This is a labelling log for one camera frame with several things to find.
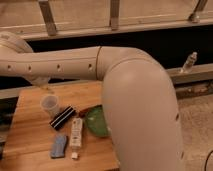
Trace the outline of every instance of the dark background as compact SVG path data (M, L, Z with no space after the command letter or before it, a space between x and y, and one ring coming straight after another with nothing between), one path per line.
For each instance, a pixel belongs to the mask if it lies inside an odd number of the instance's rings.
M187 56L198 52L196 64L213 63L213 25L134 33L64 38L28 42L35 52L90 46L136 47L148 52L165 68L181 67ZM0 77L0 89L29 85L22 78Z

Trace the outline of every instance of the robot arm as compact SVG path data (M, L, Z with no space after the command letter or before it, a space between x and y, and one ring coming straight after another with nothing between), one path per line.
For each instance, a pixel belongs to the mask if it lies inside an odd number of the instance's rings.
M0 75L103 80L102 104L121 171L184 170L175 91L147 53L120 47L32 53L17 36L0 37Z

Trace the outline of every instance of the green plate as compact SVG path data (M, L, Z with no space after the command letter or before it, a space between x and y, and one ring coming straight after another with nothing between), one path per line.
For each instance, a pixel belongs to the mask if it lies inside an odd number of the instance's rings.
M89 131L95 136L109 136L102 105L95 106L88 111L85 117L85 124Z

